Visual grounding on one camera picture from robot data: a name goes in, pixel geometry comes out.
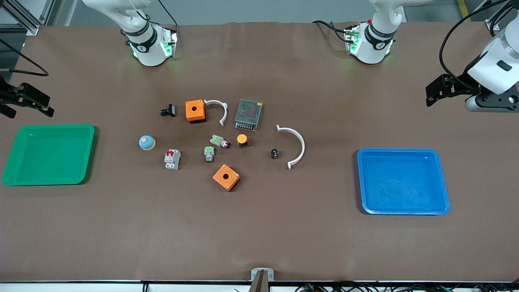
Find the white red circuit breaker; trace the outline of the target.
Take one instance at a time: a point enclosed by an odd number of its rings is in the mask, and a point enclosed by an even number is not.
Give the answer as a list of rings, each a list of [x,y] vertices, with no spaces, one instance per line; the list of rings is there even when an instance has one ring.
[[[177,149],[169,149],[165,152],[164,163],[167,170],[178,170],[181,153]]]

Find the green plastic tray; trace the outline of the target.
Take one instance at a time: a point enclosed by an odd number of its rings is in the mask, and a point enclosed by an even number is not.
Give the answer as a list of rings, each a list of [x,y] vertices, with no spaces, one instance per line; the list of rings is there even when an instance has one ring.
[[[16,134],[2,183],[7,186],[78,185],[86,178],[94,126],[29,125]]]

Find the blue plastic tray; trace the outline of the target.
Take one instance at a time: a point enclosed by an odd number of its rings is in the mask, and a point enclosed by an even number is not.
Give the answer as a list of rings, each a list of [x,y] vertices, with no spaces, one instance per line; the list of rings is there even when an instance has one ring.
[[[439,155],[427,148],[358,151],[361,204],[372,215],[446,215],[448,192]]]

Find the large white curved clamp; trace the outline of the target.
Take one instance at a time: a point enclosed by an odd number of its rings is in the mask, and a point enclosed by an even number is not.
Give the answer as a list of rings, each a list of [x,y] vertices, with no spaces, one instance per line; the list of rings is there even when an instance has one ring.
[[[300,141],[300,144],[301,144],[301,152],[300,152],[300,154],[295,159],[287,162],[287,169],[291,170],[292,167],[295,164],[297,164],[304,157],[304,153],[306,151],[305,140],[304,140],[303,136],[298,131],[294,130],[293,128],[280,127],[280,125],[276,125],[276,129],[277,129],[278,133],[279,132],[291,133],[291,134],[295,135],[295,137]]]

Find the orange button box upright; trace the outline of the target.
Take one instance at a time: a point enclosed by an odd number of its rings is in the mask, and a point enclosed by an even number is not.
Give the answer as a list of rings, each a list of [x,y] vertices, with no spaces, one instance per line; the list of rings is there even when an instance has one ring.
[[[200,99],[185,102],[185,116],[190,124],[206,122],[204,101]]]

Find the small white curved clamp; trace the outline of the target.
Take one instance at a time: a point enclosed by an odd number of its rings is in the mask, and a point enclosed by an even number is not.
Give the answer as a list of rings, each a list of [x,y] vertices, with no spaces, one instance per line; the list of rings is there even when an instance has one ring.
[[[228,114],[228,104],[226,102],[222,102],[222,101],[218,101],[218,100],[203,100],[203,102],[205,103],[205,105],[219,105],[220,107],[223,108],[224,114],[223,114],[223,117],[219,120],[219,124],[222,127],[224,127],[225,121],[227,119],[227,114]]]

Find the metal mesh power supply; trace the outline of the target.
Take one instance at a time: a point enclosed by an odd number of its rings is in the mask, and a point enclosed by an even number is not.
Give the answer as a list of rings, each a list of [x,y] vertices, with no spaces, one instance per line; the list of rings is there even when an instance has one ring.
[[[256,132],[262,109],[263,102],[240,99],[235,117],[235,127]]]

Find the orange button box tilted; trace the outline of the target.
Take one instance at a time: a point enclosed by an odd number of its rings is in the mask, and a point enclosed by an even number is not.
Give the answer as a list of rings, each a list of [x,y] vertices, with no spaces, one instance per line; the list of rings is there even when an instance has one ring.
[[[223,189],[230,192],[241,180],[241,176],[226,164],[223,164],[213,174],[213,180],[220,185]]]

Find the brown table mat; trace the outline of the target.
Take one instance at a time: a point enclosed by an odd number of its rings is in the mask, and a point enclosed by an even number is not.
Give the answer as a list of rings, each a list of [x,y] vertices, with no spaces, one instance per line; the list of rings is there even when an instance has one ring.
[[[176,57],[156,68],[118,28],[42,28],[23,52],[49,76],[11,82],[45,92],[54,116],[0,117],[0,281],[241,280],[256,267],[285,281],[519,278],[519,114],[469,112],[464,97],[426,106],[451,26],[402,24],[378,65],[352,59],[322,25],[185,26]],[[219,105],[188,122],[185,102],[200,99],[228,104],[224,127]],[[235,127],[240,99],[263,102],[256,132]],[[169,104],[174,118],[161,116]],[[79,124],[96,129],[82,183],[2,183],[20,128]],[[301,144],[276,125],[305,140],[291,170]],[[449,213],[367,214],[362,148],[436,151]],[[178,170],[165,168],[169,149]],[[213,180],[223,164],[241,176],[230,192]]]

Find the aluminium frame profile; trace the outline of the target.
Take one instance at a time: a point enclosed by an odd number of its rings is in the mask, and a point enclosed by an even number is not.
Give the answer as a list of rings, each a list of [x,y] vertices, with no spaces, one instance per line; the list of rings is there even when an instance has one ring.
[[[501,0],[481,0],[480,4],[473,9],[473,12],[499,1]],[[508,22],[505,22],[505,24],[500,23],[503,20],[511,21],[515,18],[515,13],[512,11],[515,9],[513,4],[517,2],[519,2],[519,0],[503,0],[503,2],[499,4],[500,7],[484,20],[488,30],[491,32],[499,32],[501,28],[505,28]]]
[[[0,0],[0,32],[36,36],[48,24],[56,0]]]

